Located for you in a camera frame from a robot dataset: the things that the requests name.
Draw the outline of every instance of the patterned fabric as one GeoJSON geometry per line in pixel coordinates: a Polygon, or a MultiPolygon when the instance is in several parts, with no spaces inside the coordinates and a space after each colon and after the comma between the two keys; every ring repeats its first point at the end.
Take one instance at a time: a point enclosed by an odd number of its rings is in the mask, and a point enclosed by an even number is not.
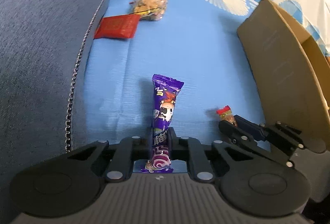
{"type": "MultiPolygon", "coordinates": [[[[132,0],[110,0],[105,16],[130,12],[132,0]]],[[[152,119],[153,74],[184,82],[173,121],[178,136],[219,139],[215,111],[230,105],[264,122],[237,27],[260,0],[169,0],[162,20],[141,21],[131,40],[94,40],[85,74],[90,141],[145,135],[152,119]]],[[[329,0],[273,0],[300,22],[328,56],[329,0]]]]}

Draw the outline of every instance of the gray sofa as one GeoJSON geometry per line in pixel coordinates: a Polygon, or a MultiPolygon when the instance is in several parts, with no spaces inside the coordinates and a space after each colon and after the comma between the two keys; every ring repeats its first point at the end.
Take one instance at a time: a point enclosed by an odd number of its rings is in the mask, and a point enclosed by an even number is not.
{"type": "MultiPolygon", "coordinates": [[[[0,0],[0,223],[18,213],[9,182],[20,170],[65,152],[75,61],[101,0],[0,0]]],[[[74,91],[74,148],[86,141],[83,80],[101,5],[87,36],[74,91]]]]}

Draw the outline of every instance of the chain trim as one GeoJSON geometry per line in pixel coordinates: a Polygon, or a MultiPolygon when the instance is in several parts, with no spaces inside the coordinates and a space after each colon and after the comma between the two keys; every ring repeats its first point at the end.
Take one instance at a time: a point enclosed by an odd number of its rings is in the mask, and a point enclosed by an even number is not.
{"type": "Polygon", "coordinates": [[[73,69],[73,74],[72,74],[72,79],[71,79],[71,88],[70,88],[70,94],[69,94],[69,99],[68,99],[68,109],[67,109],[67,114],[66,114],[66,119],[65,119],[65,151],[70,152],[72,151],[72,137],[71,137],[71,112],[72,112],[72,104],[73,104],[73,96],[74,96],[74,91],[75,91],[75,80],[77,79],[77,74],[78,74],[78,69],[81,61],[81,57],[83,55],[83,51],[85,48],[86,40],[87,37],[90,33],[90,30],[92,29],[92,26],[94,24],[94,20],[96,18],[96,15],[102,6],[104,0],[101,0],[100,5],[95,11],[95,14],[92,17],[92,20],[90,21],[90,24],[88,26],[88,29],[85,33],[85,36],[82,40],[82,44],[77,56],[77,60],[75,62],[75,68],[73,69]]]}

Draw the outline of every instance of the purple candy wrapper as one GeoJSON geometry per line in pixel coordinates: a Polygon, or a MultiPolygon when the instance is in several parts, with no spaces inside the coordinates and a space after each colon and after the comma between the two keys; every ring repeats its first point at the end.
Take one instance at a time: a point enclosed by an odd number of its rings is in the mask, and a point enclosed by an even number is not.
{"type": "Polygon", "coordinates": [[[154,108],[152,120],[151,159],[142,172],[171,173],[167,129],[171,123],[176,97],[183,82],[157,75],[152,77],[154,85],[154,108]]]}

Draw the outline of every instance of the clear plastic bag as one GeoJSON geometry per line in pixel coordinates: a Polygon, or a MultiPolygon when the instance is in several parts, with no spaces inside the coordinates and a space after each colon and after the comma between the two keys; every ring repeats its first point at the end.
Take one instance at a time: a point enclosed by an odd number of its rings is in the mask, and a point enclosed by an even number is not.
{"type": "Polygon", "coordinates": [[[138,14],[141,19],[158,21],[163,18],[167,0],[134,0],[132,14],[138,14]]]}

